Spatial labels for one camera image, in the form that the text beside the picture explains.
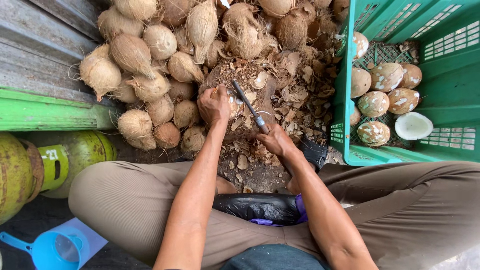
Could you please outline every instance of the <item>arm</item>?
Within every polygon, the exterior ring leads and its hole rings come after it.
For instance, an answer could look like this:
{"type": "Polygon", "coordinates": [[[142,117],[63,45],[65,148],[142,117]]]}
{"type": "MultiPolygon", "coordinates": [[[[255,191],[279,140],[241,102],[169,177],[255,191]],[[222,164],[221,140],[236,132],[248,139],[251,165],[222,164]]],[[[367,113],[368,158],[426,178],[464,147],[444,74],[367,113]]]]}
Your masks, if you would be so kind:
{"type": "Polygon", "coordinates": [[[309,228],[335,270],[377,270],[363,239],[348,214],[312,169],[281,126],[268,124],[268,135],[258,134],[267,150],[283,157],[300,187],[309,228]]]}
{"type": "Polygon", "coordinates": [[[216,99],[210,98],[213,90],[206,90],[197,101],[202,118],[211,128],[173,200],[154,270],[200,269],[202,263],[218,158],[230,117],[225,86],[219,87],[216,99]]]}

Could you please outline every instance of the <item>khaki trousers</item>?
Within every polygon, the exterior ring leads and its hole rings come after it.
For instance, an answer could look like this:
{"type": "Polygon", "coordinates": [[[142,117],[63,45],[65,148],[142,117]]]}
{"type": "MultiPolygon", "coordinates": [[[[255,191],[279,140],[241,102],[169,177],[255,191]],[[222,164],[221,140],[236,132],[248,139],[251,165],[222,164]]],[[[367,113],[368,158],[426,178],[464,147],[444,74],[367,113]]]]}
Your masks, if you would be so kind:
{"type": "MultiPolygon", "coordinates": [[[[102,162],[83,170],[70,190],[76,217],[152,266],[173,198],[191,162],[102,162]]],[[[319,173],[381,270],[422,270],[480,243],[480,164],[326,164],[319,173]]],[[[212,210],[202,261],[219,269],[263,244],[287,244],[321,258],[308,223],[262,226],[212,210]]]]}

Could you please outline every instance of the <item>person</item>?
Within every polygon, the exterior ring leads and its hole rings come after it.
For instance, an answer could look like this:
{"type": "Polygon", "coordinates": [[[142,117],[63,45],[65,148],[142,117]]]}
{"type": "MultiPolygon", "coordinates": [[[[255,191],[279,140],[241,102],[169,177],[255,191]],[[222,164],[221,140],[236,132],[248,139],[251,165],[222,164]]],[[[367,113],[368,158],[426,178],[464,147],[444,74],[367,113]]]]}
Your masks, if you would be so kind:
{"type": "Polygon", "coordinates": [[[216,193],[235,192],[216,174],[230,116],[218,90],[197,101],[210,130],[195,161],[92,165],[73,181],[73,214],[155,270],[421,270],[480,243],[478,163],[326,164],[317,174],[277,124],[256,138],[290,168],[309,221],[263,226],[212,209],[216,193]]]}

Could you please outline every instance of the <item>hand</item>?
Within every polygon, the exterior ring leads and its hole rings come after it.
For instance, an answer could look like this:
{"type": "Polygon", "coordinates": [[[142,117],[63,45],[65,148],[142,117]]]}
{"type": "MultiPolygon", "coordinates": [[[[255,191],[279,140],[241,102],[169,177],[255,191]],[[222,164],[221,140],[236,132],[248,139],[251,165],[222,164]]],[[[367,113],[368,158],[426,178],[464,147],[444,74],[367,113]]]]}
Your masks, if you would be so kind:
{"type": "Polygon", "coordinates": [[[230,103],[225,84],[220,84],[212,97],[214,91],[215,88],[207,89],[198,97],[198,109],[208,124],[224,123],[226,127],[230,119],[230,103]]]}
{"type": "Polygon", "coordinates": [[[292,139],[279,124],[265,124],[270,132],[268,135],[258,133],[255,138],[263,143],[267,150],[280,157],[298,150],[292,139]]]}

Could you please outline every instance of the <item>green plastic crate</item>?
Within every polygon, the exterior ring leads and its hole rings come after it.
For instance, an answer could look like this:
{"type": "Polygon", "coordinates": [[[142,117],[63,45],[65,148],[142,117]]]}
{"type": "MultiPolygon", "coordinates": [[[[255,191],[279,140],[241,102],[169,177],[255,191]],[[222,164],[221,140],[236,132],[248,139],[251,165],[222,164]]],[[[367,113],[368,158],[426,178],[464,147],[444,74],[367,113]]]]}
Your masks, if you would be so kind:
{"type": "MultiPolygon", "coordinates": [[[[350,13],[342,27],[343,56],[335,81],[331,145],[343,153],[345,163],[370,166],[395,162],[468,160],[480,162],[480,0],[350,0],[350,13]],[[366,55],[352,62],[356,52],[353,32],[371,42],[366,55]],[[401,141],[402,147],[369,148],[360,144],[356,127],[349,126],[354,101],[350,99],[352,66],[386,61],[408,62],[411,56],[393,44],[420,43],[423,73],[418,86],[421,104],[414,110],[428,117],[433,133],[418,141],[401,141]]],[[[379,119],[391,126],[390,143],[399,141],[393,115],[379,119]]]]}

